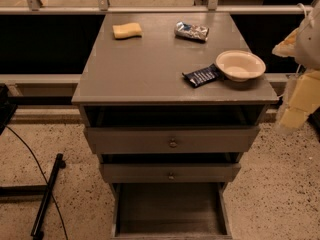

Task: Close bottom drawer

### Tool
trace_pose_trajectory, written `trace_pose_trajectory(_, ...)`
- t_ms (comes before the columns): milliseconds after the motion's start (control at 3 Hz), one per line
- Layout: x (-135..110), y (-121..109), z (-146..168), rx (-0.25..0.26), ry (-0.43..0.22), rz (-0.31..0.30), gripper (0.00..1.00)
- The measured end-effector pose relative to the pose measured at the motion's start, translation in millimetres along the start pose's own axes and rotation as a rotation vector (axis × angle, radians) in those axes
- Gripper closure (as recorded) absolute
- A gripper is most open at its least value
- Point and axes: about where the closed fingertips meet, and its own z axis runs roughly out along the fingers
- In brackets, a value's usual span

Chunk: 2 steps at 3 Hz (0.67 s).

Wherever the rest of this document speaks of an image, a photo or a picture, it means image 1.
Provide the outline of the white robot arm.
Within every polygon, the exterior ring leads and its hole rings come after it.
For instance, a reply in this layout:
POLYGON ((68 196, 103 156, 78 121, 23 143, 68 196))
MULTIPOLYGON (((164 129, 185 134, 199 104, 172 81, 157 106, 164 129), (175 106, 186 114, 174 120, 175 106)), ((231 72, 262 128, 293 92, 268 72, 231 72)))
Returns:
POLYGON ((308 117, 320 108, 320 3, 305 13, 299 27, 277 44, 272 53, 293 57, 305 72, 291 76, 276 116, 276 129, 289 134, 301 128, 308 117))

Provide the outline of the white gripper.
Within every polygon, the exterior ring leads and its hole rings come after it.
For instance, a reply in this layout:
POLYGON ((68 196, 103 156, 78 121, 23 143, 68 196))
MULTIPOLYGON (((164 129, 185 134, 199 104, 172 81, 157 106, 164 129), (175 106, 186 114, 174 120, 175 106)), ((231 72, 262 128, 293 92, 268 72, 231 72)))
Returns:
POLYGON ((320 71, 307 70, 301 75, 287 107, 281 106, 276 115, 275 129, 280 134, 291 134, 300 129, 308 117, 320 107, 320 71))

